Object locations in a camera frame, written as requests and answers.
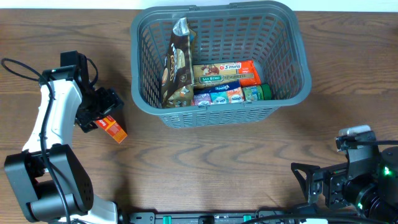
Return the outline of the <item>orange Redoxon box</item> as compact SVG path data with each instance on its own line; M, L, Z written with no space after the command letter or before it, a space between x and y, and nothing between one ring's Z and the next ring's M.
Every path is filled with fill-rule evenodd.
M125 130L123 130L123 128L110 115L103 119L96 120L95 123L105 130L118 144L127 137Z

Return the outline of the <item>Nescafe Gold coffee bag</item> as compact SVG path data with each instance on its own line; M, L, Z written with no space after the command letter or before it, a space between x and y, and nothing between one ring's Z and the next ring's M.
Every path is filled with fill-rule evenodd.
M163 108L190 106L194 96L192 44L196 33L189 28L187 18L179 19L170 36L161 76Z

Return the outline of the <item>green lid jar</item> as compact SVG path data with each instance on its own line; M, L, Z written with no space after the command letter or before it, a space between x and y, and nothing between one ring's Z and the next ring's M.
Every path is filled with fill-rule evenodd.
M244 87L243 93L246 101L263 101L272 99L271 88L268 84Z

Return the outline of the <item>Kleenex tissue multipack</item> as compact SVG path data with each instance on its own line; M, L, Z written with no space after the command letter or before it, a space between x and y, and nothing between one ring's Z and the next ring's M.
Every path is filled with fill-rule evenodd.
M231 103L242 103L244 94L239 81L196 90L193 96L193 105L223 105Z

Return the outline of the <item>San Remo spaghetti packet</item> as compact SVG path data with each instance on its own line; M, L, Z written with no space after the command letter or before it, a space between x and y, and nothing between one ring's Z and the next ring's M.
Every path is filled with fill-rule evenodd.
M194 65L193 74L196 90L235 81L242 87L262 84L252 60Z

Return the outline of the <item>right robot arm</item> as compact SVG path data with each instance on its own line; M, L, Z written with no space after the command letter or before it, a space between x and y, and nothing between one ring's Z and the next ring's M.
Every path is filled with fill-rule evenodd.
M354 206L361 218L397 223L397 147L371 150L373 154L361 149L365 157L358 161L351 160L352 152L347 162L323 168L292 163L307 203L317 203L322 194L330 210Z

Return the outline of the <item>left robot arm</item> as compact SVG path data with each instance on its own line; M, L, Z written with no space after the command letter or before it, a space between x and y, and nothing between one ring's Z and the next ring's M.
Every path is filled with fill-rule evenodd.
M123 222L114 202L94 194L71 148L82 92L90 87L80 75L74 65L43 72L34 130L22 152L6 157L6 176L29 222Z

